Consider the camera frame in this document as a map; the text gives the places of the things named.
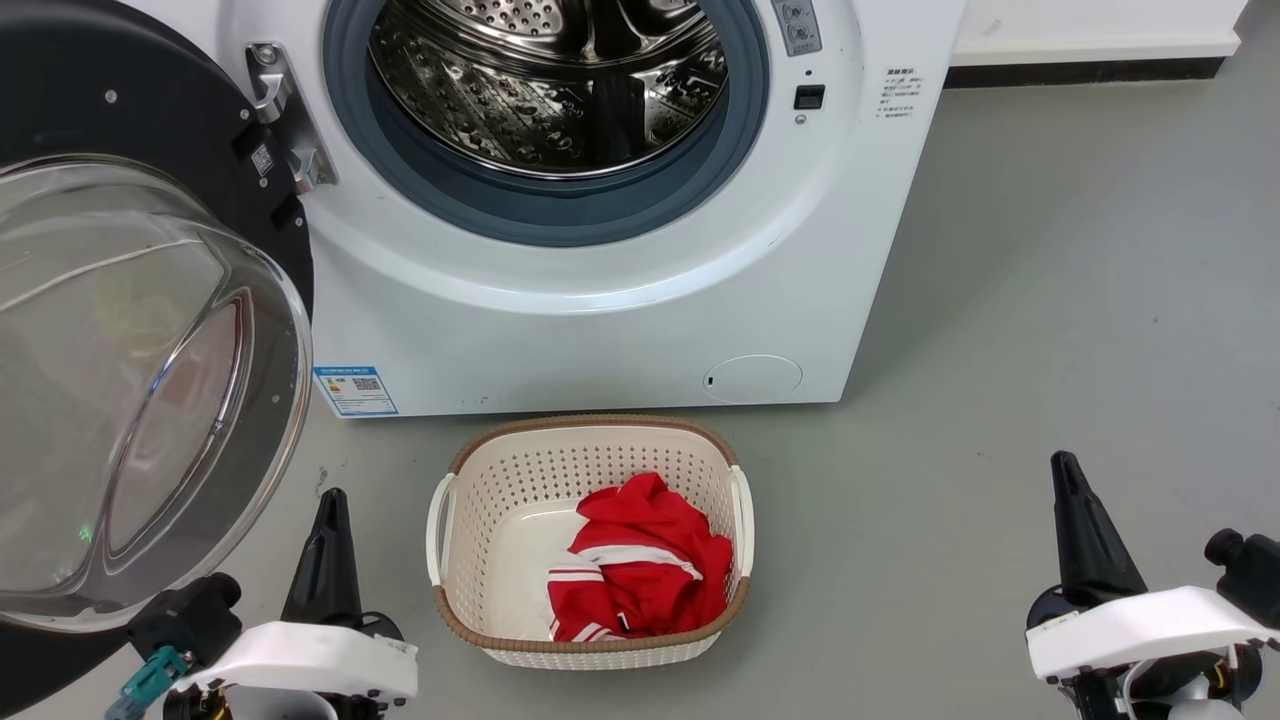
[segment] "brown basket rim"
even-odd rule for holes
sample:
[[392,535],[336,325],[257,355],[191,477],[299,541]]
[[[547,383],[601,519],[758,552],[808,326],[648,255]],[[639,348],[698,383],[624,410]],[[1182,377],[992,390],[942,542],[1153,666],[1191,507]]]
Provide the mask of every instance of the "brown basket rim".
[[[529,430],[545,430],[556,428],[588,428],[595,425],[605,427],[657,427],[657,428],[675,428],[682,430],[690,430],[696,433],[716,446],[721,455],[724,456],[724,461],[730,466],[737,465],[737,455],[733,454],[733,448],[724,442],[716,430],[694,423],[691,420],[684,420],[680,418],[666,418],[659,415],[627,415],[627,414],[603,414],[603,415],[563,415],[553,418],[536,418],[532,420],[517,420],[515,423],[506,423],[493,428],[492,430],[480,434],[475,439],[463,447],[458,455],[453,459],[449,465],[449,473],[457,475],[462,466],[466,464],[467,459],[475,454],[475,451],[484,443],[499,438],[502,436],[524,433]],[[751,584],[751,578],[744,575],[737,582],[737,589],[733,591],[733,597],[730,600],[728,605],[724,607],[724,612],[719,614],[719,618],[713,620],[709,625],[698,628],[696,630],[690,630],[687,633],[676,633],[672,635],[660,635],[654,638],[637,638],[626,641],[607,641],[595,643],[572,643],[572,642],[552,642],[552,641],[517,641],[509,638],[495,638],[493,635],[485,635],[477,633],[471,628],[467,628],[458,616],[453,612],[453,607],[449,606],[448,594],[444,592],[443,585],[435,585],[435,605],[440,611],[440,619],[444,624],[449,626],[460,638],[466,642],[493,651],[502,652],[536,652],[536,653],[550,653],[550,655],[591,655],[591,653],[605,653],[605,652],[635,652],[644,650],[654,650],[660,647],[673,647],[680,644],[690,644],[701,642],[724,629],[737,616],[739,610],[742,609],[742,602],[746,600],[746,591]]]

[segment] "floor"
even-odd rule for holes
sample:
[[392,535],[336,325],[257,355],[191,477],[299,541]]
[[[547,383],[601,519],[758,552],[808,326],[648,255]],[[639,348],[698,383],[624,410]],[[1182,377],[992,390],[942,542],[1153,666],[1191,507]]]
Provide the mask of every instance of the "floor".
[[[490,418],[315,402],[225,565],[237,610],[278,616],[340,486],[366,607],[421,646],[399,717],[1073,717],[1021,634],[1057,573],[1052,451],[1080,456],[1153,588],[1212,583],[1222,527],[1280,534],[1280,4],[1240,33],[1208,82],[945,95],[845,401],[682,413],[737,448],[759,528],[751,597],[703,659],[522,671],[445,629],[425,512]],[[136,666],[19,717],[99,716]],[[1280,715],[1280,680],[1249,710]]]

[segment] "washing machine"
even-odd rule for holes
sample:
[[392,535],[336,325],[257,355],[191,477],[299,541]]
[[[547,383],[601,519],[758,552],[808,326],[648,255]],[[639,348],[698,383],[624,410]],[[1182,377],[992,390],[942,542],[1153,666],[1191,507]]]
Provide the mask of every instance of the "washing machine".
[[0,0],[0,712],[227,557],[311,391],[837,400],[963,4]]
[[191,192],[360,418],[838,400],[964,0],[10,5],[0,164]]

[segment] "red clothing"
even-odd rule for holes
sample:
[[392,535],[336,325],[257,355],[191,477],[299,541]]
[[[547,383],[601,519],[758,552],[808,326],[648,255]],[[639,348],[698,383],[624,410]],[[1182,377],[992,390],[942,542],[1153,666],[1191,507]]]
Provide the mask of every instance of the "red clothing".
[[594,492],[577,511],[588,523],[547,583],[554,639],[684,633],[724,611],[732,543],[657,473]]

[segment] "washing machine door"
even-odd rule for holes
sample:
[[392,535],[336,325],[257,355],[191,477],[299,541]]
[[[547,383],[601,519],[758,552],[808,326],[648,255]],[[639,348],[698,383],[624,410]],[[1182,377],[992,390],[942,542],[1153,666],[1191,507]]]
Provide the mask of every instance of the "washing machine door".
[[293,174],[218,67],[91,0],[0,4],[0,716],[212,570],[306,413]]

